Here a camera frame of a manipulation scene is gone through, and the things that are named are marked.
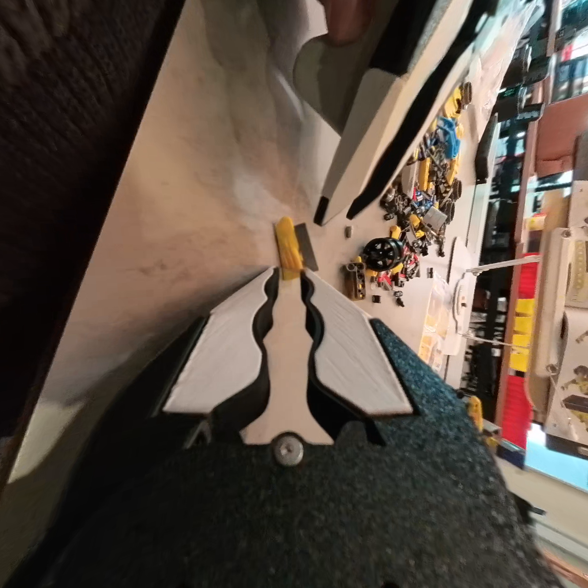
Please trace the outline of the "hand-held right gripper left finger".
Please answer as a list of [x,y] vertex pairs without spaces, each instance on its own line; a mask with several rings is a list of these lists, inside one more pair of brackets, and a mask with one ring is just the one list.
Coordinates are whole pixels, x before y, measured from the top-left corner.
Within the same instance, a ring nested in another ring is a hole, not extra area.
[[204,416],[214,433],[240,433],[269,402],[268,353],[279,269],[270,267],[217,305],[185,355],[163,412]]

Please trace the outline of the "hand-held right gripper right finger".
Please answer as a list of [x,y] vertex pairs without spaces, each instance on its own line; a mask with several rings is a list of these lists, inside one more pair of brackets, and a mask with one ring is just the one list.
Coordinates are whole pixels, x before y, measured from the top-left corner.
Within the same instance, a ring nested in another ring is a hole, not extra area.
[[378,423],[413,416],[415,408],[376,335],[372,317],[305,270],[300,277],[311,338],[306,401],[332,443],[346,443],[351,425],[367,443],[385,443]]

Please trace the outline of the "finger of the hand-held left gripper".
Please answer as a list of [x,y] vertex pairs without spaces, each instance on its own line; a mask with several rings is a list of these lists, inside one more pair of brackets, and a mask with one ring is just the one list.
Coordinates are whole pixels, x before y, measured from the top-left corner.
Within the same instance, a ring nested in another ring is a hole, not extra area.
[[442,94],[446,82],[452,84],[452,78],[464,69],[473,50],[472,43],[454,43],[438,67],[430,74],[415,100],[411,104],[399,130],[386,150],[379,158],[364,190],[353,200],[346,218],[356,218],[365,208],[375,201],[393,180],[398,170],[404,165],[413,143],[422,137],[428,124],[430,114],[437,110],[435,103]]
[[314,216],[318,226],[348,210],[375,166],[380,145],[401,92],[401,78],[369,69],[360,82],[334,153]]

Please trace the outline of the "black toy wheel hub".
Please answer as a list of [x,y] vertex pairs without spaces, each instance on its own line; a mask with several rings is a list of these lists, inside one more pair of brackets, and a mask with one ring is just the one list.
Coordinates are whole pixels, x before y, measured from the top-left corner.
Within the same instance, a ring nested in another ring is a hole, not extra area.
[[367,269],[381,273],[394,268],[404,258],[405,246],[402,241],[392,238],[370,240],[361,253]]

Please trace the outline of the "person's left hand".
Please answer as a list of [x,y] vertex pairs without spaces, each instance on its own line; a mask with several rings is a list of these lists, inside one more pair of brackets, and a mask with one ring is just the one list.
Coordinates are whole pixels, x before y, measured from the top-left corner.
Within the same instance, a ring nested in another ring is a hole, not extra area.
[[325,13],[327,40],[341,47],[358,40],[370,27],[376,1],[320,1]]

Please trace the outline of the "blue curved toy piece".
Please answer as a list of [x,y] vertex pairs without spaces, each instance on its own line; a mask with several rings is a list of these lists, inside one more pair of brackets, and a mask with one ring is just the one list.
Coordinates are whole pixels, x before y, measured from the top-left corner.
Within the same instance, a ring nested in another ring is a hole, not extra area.
[[459,155],[463,136],[463,129],[459,120],[439,116],[437,118],[437,133],[439,141],[444,145],[443,150],[446,159],[455,159]]

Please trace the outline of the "pile of toy building pieces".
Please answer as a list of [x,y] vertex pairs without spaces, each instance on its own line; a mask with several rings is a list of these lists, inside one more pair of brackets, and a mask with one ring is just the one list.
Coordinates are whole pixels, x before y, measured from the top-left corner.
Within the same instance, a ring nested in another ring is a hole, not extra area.
[[403,290],[408,281],[420,277],[421,261],[433,247],[436,255],[446,255],[446,233],[455,215],[456,203],[462,196],[463,183],[458,178],[459,155],[446,159],[443,143],[437,133],[437,118],[445,116],[461,122],[473,99],[473,86],[464,81],[456,86],[433,119],[408,159],[405,171],[393,180],[379,201],[383,221],[389,223],[386,237],[403,242],[404,258],[394,268],[377,273],[366,269],[372,289],[391,291],[396,305],[403,307]]

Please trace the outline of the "black rectangular bar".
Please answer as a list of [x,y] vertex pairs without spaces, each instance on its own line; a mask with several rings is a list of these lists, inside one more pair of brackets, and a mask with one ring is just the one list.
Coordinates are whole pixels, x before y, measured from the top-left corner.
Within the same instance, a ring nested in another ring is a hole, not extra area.
[[487,183],[491,168],[491,151],[495,145],[495,133],[499,129],[498,114],[491,115],[481,135],[474,159],[476,185]]

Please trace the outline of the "grey angled beam piece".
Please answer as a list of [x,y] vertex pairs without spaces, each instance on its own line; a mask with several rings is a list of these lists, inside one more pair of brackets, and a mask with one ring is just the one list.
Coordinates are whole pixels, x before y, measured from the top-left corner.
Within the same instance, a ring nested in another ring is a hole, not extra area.
[[366,298],[366,265],[364,262],[349,262],[345,266],[345,288],[347,296],[355,301]]

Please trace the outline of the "printed paper sheet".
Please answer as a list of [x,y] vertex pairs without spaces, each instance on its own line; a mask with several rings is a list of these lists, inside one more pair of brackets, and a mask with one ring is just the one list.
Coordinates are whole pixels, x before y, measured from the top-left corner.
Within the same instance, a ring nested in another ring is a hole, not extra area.
[[428,281],[431,290],[417,355],[441,375],[447,358],[458,354],[462,336],[453,312],[454,289],[432,268]]

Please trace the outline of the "yellow toy assembly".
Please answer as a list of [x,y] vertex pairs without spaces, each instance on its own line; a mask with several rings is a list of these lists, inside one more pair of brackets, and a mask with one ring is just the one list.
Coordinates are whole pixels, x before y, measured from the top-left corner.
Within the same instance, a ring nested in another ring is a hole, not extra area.
[[463,401],[476,431],[477,439],[492,455],[496,456],[502,440],[502,428],[484,418],[482,403],[477,396],[467,395],[463,398]]

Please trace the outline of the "wooden shelf unit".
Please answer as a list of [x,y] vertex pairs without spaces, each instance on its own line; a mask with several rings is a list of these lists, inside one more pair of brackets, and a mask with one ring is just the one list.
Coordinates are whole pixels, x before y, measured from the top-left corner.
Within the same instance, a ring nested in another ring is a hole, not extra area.
[[[523,119],[511,124],[511,131],[523,130],[525,151],[519,158],[503,161],[518,164],[518,191],[511,207],[511,242],[509,253],[540,254],[549,234],[557,228],[587,226],[587,1],[570,1],[553,10],[561,25],[557,33],[550,29],[546,55],[548,75],[532,86],[532,98],[542,98],[531,109],[541,107],[537,120]],[[587,378],[575,381],[571,389],[561,390],[551,398],[548,414],[533,422],[545,425],[548,448],[587,459]],[[499,457],[523,468],[526,454],[505,452],[500,441]]]

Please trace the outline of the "stack of red yellow bins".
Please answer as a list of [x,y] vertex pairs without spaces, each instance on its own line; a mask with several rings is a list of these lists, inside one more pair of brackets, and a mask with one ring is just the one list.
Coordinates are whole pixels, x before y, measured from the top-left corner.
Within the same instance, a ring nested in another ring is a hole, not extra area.
[[501,430],[501,440],[507,447],[504,451],[525,455],[534,412],[527,376],[532,355],[540,254],[518,253],[516,260],[522,264],[512,270],[494,423]]

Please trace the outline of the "white machine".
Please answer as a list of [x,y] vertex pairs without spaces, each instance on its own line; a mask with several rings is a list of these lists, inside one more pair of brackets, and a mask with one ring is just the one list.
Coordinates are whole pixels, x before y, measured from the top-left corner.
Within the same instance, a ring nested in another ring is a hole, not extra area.
[[587,226],[557,228],[542,251],[527,388],[539,420],[587,378]]

